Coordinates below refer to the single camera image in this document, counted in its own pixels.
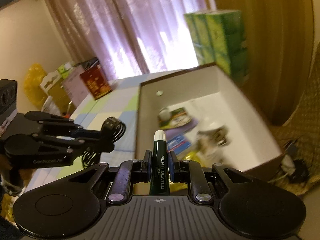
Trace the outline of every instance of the wooden panel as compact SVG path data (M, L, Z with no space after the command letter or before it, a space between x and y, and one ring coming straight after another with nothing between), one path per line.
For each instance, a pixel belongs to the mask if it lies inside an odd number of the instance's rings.
M297 106L310 70L312 0L216 0L216 5L242 10L250 69L244 90L273 124L283 124Z

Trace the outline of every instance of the red box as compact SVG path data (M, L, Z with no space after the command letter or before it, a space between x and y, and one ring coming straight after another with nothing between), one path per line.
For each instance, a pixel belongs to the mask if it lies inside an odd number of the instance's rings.
M100 64L88 68L80 77L95 100L112 91Z

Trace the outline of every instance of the ribbed white cap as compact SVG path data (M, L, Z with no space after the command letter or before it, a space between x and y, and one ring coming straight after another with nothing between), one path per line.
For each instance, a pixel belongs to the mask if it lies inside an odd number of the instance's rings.
M155 133L155 139L153 140L155 141L167 141L167 134L165 133L165 131L162 130L158 130Z

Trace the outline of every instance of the floor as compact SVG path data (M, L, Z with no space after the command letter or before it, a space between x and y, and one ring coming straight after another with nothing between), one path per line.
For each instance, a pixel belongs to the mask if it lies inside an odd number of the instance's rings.
M320 239L320 184L306 193L303 201L307 208L307 217L299 236L303 240Z

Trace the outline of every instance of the open white box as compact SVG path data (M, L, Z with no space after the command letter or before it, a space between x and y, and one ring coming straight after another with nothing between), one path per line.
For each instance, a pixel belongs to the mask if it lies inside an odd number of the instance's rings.
M146 149L153 149L160 109L182 106L200 121L205 118L212 126L228 127L230 144L223 147L228 164L263 180L275 175L284 153L257 110L216 65L179 71L141 84L137 159L143 158ZM196 132L197 127L187 137L192 140Z

